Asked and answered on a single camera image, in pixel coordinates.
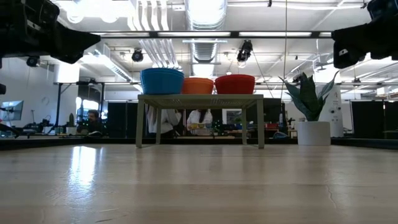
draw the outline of plastic bowl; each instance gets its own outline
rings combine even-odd
[[[256,79],[251,75],[225,75],[215,81],[217,94],[253,94]]]
[[[208,78],[185,78],[182,94],[212,94],[214,82]]]
[[[140,78],[144,94],[180,94],[184,74],[169,68],[148,68],[141,71]]]

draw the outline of wooden floor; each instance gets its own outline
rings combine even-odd
[[[398,151],[293,145],[2,151],[0,223],[398,223]]]

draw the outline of table leg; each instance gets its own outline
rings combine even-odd
[[[246,121],[246,108],[242,109],[242,143],[248,144],[248,124]]]
[[[264,148],[264,108],[263,100],[257,100],[257,130],[259,139],[259,149]]]
[[[156,114],[156,144],[160,144],[160,135],[162,134],[162,109],[157,109]]]
[[[144,124],[144,100],[138,100],[136,147],[142,148],[142,125]]]

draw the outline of white lab coat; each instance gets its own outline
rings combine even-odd
[[[181,119],[181,114],[176,113],[175,110],[162,110],[162,134],[173,130],[173,126],[178,125]],[[156,133],[156,110],[149,107],[147,113],[148,132]]]
[[[200,112],[198,110],[194,110],[189,114],[189,117],[187,119],[187,129],[188,131],[191,131],[192,129],[190,128],[190,124],[211,124],[213,122],[213,116],[211,115],[210,110],[208,110],[205,114],[205,118],[203,121],[200,123]],[[192,132],[192,134],[196,134],[199,136],[208,136],[210,135],[209,130],[204,130],[204,129],[198,129]]]

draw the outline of blue bowl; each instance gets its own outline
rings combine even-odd
[[[184,75],[184,73],[182,73],[176,69],[171,69],[171,68],[147,68],[147,69],[141,71],[141,73],[144,73],[144,74],[158,73],[158,72],[166,72],[166,73],[174,73],[174,74]]]
[[[169,68],[148,68],[141,71],[141,85],[144,94],[181,94],[184,74]]]

